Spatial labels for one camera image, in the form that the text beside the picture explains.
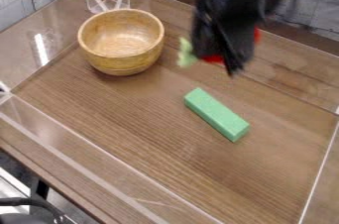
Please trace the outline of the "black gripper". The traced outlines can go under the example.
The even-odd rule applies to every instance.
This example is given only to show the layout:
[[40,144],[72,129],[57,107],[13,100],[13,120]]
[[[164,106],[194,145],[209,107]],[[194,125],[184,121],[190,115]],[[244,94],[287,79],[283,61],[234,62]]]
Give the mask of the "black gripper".
[[[226,73],[233,76],[244,70],[255,55],[255,23],[273,13],[281,0],[196,0],[192,25],[193,54],[209,59],[220,51],[214,22],[220,26],[221,50]],[[284,16],[296,11],[297,0],[288,0]]]

